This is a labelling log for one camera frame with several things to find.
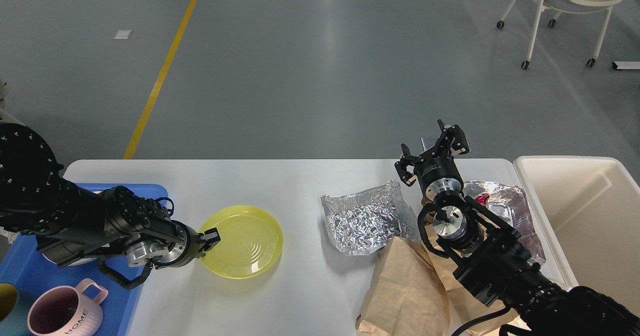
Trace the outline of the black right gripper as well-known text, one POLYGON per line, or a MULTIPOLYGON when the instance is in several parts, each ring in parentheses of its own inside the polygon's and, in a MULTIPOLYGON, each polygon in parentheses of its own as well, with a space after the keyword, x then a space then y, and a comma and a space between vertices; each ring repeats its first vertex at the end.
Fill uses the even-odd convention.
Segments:
POLYGON ((406 144, 401 144, 402 155, 394 163, 395 170, 406 186, 412 186, 418 180, 423 196, 434 200, 445 191, 461 194, 464 181, 460 176, 454 157, 468 154, 470 146, 466 134, 459 125, 446 124, 437 120, 441 133, 434 145, 425 150, 425 159, 419 163, 419 157, 410 153, 406 144), (409 167, 416 166, 416 175, 409 167))

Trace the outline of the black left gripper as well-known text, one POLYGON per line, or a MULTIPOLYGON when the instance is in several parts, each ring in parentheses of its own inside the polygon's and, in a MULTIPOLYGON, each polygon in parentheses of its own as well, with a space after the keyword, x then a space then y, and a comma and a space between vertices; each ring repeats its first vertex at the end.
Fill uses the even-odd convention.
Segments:
POLYGON ((184 238, 172 244, 169 252, 158 259, 157 268, 183 267, 199 258, 201 254, 210 252, 221 240, 217 227, 211 227, 204 232, 196 232, 183 223, 176 223, 176 227, 184 238))

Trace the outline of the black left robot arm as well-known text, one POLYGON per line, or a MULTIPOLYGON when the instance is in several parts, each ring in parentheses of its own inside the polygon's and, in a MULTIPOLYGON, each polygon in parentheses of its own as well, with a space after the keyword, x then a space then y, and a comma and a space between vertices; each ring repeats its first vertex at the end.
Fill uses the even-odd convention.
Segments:
POLYGON ((182 267, 221 240, 217 228, 196 232, 173 220, 168 198, 146 198, 113 186, 89 191, 60 176, 62 164, 36 131, 15 122, 0 127, 1 226, 33 235, 37 251, 58 267, 95 259, 125 289, 151 271, 182 267))

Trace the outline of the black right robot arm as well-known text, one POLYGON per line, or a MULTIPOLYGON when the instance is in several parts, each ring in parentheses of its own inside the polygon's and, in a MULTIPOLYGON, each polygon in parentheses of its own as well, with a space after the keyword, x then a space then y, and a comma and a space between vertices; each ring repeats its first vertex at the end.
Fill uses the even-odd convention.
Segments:
POLYGON ((587 286, 562 289, 530 263, 521 234, 505 220, 464 194, 454 157, 470 151, 457 124, 438 120, 439 137, 419 155, 401 145, 395 162, 407 186, 418 183, 426 204, 417 217, 420 239, 432 254, 452 260, 457 281, 478 301, 503 308, 473 318, 454 330, 469 328, 515 310, 526 328, 503 324, 500 335, 638 335, 639 318, 613 298, 587 286))

